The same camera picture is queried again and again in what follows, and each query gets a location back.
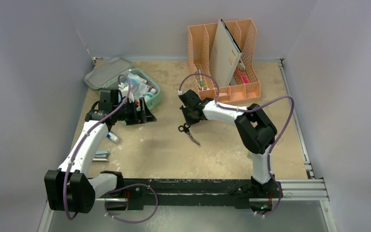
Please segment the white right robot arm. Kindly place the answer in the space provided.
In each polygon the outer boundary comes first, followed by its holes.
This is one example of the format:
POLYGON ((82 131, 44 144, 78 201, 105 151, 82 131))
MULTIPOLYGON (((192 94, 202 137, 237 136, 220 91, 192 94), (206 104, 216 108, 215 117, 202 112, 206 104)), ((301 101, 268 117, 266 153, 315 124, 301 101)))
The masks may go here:
POLYGON ((220 121, 235 126, 243 145, 252 154, 253 193, 259 197, 269 193, 273 173, 268 156, 271 145, 275 142, 277 129, 266 113, 259 109, 259 105, 254 103, 248 108, 238 109, 211 98, 202 100, 193 90, 179 91, 178 96, 182 102, 180 110, 186 121, 178 127, 179 132, 184 132, 191 141, 200 145, 191 135, 190 126, 203 120, 220 121))

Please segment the black handled scissors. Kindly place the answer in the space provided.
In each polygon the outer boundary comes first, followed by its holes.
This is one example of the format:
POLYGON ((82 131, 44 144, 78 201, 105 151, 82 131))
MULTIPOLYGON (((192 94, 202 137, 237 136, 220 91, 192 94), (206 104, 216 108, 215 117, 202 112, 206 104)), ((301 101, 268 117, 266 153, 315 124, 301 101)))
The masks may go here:
POLYGON ((184 123, 183 125, 180 125, 180 126, 178 127, 178 131, 179 131, 179 132, 183 132, 183 133, 185 133, 185 134, 188 136, 188 138, 189 138, 193 143, 195 143, 198 147, 201 147, 200 142, 197 141, 197 140, 192 136, 192 134, 191 134, 191 132, 190 132, 190 125, 188 125, 187 123, 184 123))

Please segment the blue wet wipes pack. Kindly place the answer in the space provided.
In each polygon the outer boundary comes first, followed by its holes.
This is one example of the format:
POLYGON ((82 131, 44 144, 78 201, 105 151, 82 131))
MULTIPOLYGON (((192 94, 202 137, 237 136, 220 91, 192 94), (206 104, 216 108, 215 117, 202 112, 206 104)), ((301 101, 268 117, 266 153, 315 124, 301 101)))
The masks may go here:
POLYGON ((141 78, 140 76, 138 75, 135 75, 135 74, 129 74, 128 75, 128 78, 130 80, 130 83, 131 83, 131 90, 132 90, 132 93, 134 94, 135 91, 137 90, 137 85, 139 83, 145 83, 147 84, 147 81, 143 78, 141 78))

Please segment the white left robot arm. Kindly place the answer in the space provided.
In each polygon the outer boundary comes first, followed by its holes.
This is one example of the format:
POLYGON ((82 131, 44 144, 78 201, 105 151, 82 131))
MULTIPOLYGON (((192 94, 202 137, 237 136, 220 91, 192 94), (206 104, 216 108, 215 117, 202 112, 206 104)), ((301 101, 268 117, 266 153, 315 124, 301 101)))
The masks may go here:
POLYGON ((100 90, 100 99, 86 113, 82 132, 69 155, 56 170, 49 170, 44 176, 50 208, 64 211, 72 220, 79 213, 90 212, 95 200, 106 193, 114 198, 122 196, 125 185, 121 172, 102 171, 88 179, 95 154, 116 122, 136 125, 156 120, 143 97, 131 101, 128 93, 124 96, 118 89, 100 90))

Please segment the small white bottle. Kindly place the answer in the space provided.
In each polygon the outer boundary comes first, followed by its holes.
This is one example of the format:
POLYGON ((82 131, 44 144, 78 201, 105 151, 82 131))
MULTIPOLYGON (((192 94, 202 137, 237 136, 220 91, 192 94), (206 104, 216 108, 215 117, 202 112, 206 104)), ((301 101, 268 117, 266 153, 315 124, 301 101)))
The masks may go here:
POLYGON ((151 88, 144 96, 144 100, 146 102, 150 101, 153 96, 156 94, 157 90, 155 88, 151 88))

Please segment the clear bag alcohol pads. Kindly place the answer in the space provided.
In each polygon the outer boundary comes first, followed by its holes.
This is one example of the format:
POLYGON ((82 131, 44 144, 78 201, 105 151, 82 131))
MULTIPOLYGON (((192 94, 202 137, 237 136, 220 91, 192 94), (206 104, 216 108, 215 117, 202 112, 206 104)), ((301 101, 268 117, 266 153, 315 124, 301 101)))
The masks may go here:
POLYGON ((150 88, 151 87, 149 85, 145 84, 145 83, 139 83, 137 85, 137 90, 134 93, 134 97, 135 98, 142 98, 142 97, 144 97, 148 93, 148 91, 150 90, 150 88))

